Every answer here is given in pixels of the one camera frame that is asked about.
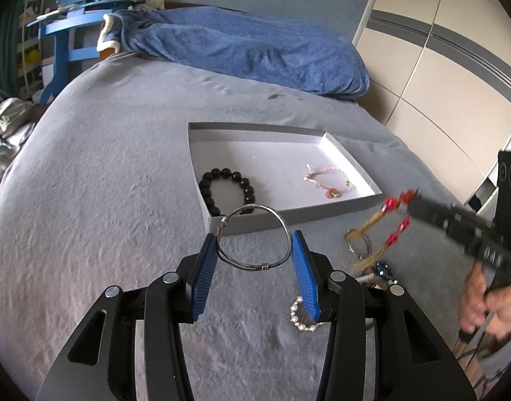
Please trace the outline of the person's right hand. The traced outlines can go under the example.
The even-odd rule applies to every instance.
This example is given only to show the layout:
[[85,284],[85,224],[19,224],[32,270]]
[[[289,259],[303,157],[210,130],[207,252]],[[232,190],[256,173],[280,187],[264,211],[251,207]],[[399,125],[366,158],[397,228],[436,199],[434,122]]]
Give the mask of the person's right hand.
[[483,265],[474,261],[465,281],[465,288],[458,307],[458,323],[464,333],[481,328],[487,316],[493,314],[485,331],[500,343],[511,338],[511,284],[494,291],[487,291],[487,278]]

